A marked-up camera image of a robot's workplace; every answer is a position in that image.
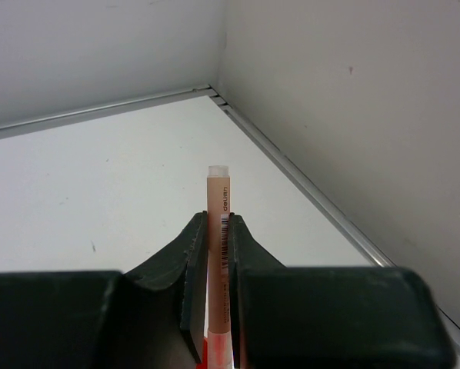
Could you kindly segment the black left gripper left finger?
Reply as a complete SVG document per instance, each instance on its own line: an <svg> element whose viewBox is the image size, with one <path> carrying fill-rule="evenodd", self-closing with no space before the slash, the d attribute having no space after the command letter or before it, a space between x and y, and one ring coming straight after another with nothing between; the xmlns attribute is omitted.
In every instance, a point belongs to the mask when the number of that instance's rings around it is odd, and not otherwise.
<svg viewBox="0 0 460 369"><path fill-rule="evenodd" d="M207 214L129 272L0 273L0 368L194 368Z"/></svg>

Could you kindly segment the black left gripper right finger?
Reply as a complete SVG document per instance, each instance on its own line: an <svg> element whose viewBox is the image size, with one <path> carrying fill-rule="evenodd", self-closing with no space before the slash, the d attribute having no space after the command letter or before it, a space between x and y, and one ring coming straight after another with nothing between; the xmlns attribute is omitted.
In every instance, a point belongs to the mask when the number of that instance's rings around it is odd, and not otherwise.
<svg viewBox="0 0 460 369"><path fill-rule="evenodd" d="M237 368L454 368L428 285L406 268L287 267L228 226Z"/></svg>

